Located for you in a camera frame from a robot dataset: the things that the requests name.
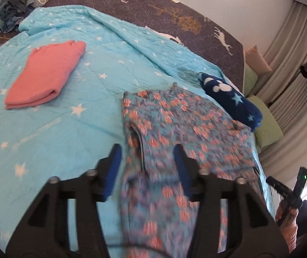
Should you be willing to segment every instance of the beige curtain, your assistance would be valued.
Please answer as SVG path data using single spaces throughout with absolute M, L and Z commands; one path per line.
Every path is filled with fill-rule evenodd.
M 273 75 L 258 92 L 265 103 L 271 102 L 307 62 L 307 6 L 294 2 L 278 36 L 265 54 Z M 307 79 L 301 74 L 269 108 L 284 137 L 260 154 L 266 175 L 290 188 L 294 187 L 299 167 L 307 168 Z M 307 200 L 307 183 L 302 197 Z

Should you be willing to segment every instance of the pink pillow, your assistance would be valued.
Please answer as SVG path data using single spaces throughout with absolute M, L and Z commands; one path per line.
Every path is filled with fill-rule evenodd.
M 245 62 L 256 72 L 257 75 L 262 75 L 272 71 L 266 60 L 263 59 L 257 46 L 254 46 L 245 52 Z

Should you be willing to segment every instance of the screw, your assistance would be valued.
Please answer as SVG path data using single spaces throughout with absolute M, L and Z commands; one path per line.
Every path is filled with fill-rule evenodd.
M 97 170 L 95 169 L 87 170 L 86 174 L 88 177 L 94 177 L 95 175 L 97 175 Z
M 200 169 L 199 170 L 199 174 L 200 175 L 209 175 L 208 169 L 205 169 L 205 168 Z
M 59 177 L 51 177 L 49 180 L 49 183 L 54 184 L 60 181 Z
M 236 182 L 238 184 L 246 184 L 247 183 L 247 181 L 244 177 L 239 177 L 238 179 L 236 179 Z

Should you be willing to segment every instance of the star-patterned blanket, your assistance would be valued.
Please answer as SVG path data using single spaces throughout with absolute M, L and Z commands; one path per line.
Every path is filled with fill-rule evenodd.
M 169 89 L 173 82 L 208 98 L 180 75 L 221 70 L 189 49 L 147 28 L 94 9 L 59 6 L 35 9 L 20 34 L 0 47 L 0 248 L 8 240 L 41 187 L 51 176 L 77 177 L 108 155 L 114 143 L 125 147 L 124 91 Z M 40 106 L 5 110 L 4 98 L 33 48 L 67 40 L 86 42 L 86 52 L 60 95 Z M 254 146 L 267 206 L 271 196 Z M 98 204 L 107 243 L 122 240 L 118 210 L 119 179 L 113 195 Z M 71 248 L 77 248 L 74 210 L 69 212 Z M 111 253 L 119 256 L 121 252 Z

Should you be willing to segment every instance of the coral folded garment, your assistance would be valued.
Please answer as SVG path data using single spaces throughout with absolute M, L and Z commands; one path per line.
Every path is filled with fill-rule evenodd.
M 32 107 L 56 98 L 85 47 L 83 41 L 70 40 L 34 48 L 5 98 L 5 108 Z

